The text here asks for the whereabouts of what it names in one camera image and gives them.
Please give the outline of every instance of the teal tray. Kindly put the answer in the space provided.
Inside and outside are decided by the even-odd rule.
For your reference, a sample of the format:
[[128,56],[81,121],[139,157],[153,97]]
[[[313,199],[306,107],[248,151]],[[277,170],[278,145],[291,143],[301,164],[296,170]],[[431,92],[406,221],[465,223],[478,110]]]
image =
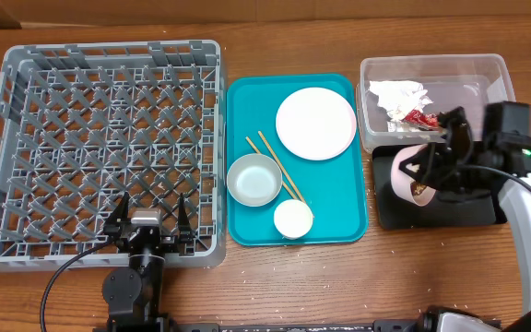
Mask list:
[[246,77],[235,81],[227,92],[227,170],[241,156],[254,153],[245,141],[246,136],[271,157],[257,135],[261,130],[314,214],[313,228],[308,234],[298,240],[287,240],[274,226],[277,205],[291,199],[284,188],[276,199],[262,207],[246,207],[228,194],[229,233],[237,243],[247,246],[352,243],[368,228],[358,131],[346,151],[325,161],[297,157],[277,137],[277,108],[291,93],[310,87],[331,89],[356,109],[353,87],[339,74]]

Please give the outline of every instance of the wooden surface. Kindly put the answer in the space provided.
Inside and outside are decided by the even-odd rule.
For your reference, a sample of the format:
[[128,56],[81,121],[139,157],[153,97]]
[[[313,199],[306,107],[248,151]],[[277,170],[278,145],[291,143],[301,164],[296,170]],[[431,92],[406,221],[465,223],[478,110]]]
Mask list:
[[531,15],[526,0],[0,0],[0,29]]
[[[239,77],[337,72],[355,84],[367,57],[498,53],[515,95],[531,104],[531,17],[371,19],[285,24],[187,25],[0,31],[0,66],[15,44],[214,39]],[[363,155],[367,188],[369,156]],[[333,188],[322,174],[322,185]],[[412,318],[429,304],[467,309],[510,324],[521,283],[508,225],[383,231],[369,197],[370,228],[349,245],[244,248],[210,269],[167,270],[162,309],[179,322],[224,325],[358,323]],[[69,271],[48,302],[49,331],[102,326],[101,282],[109,269]],[[52,273],[0,274],[0,331],[38,330]]]

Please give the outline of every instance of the paper cup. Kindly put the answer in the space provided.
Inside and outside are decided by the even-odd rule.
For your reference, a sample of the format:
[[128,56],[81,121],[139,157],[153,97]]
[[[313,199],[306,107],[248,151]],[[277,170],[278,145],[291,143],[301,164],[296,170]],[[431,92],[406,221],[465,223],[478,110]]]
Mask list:
[[425,188],[421,195],[413,196],[411,192],[411,184],[414,180],[398,169],[401,161],[413,157],[416,153],[426,148],[427,144],[418,145],[408,148],[403,148],[395,156],[393,165],[391,166],[391,186],[393,191],[400,198],[405,199],[407,202],[411,202],[419,207],[425,207],[428,205],[435,196],[435,189]]

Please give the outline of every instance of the plastic container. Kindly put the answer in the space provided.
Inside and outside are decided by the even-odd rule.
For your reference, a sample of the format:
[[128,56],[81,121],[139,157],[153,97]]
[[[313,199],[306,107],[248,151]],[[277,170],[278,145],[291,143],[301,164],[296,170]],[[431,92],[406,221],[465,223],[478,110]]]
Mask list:
[[[184,194],[195,238],[169,267],[225,257],[225,71],[214,41],[27,45],[0,74],[0,271],[56,270],[105,241],[121,192],[163,210]],[[76,267],[128,264],[113,246]]]
[[480,140],[484,107],[499,101],[515,101],[512,81],[503,58],[497,54],[418,55],[369,58],[360,65],[356,88],[360,135],[369,153],[380,146],[440,142],[440,133],[388,132],[386,110],[369,91],[371,81],[413,80],[423,84],[433,104],[424,113],[465,108],[473,136]]

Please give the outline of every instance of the wooden table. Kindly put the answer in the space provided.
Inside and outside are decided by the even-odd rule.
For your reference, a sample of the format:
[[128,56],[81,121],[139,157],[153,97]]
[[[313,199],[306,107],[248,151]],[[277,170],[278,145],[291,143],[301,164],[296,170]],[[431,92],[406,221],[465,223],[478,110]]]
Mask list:
[[[531,104],[531,17],[370,19],[276,24],[0,30],[0,67],[12,45],[214,39],[229,83],[239,77],[337,72],[355,85],[374,56],[498,53],[515,95]],[[367,188],[370,156],[364,154]],[[521,312],[521,282],[508,225],[383,231],[374,198],[370,228],[354,244],[243,248],[230,238],[211,269],[167,270],[162,309],[181,323],[361,323],[413,318],[429,304],[502,319]],[[48,301],[50,331],[103,326],[107,268],[69,271]],[[38,330],[52,273],[0,274],[0,331]]]

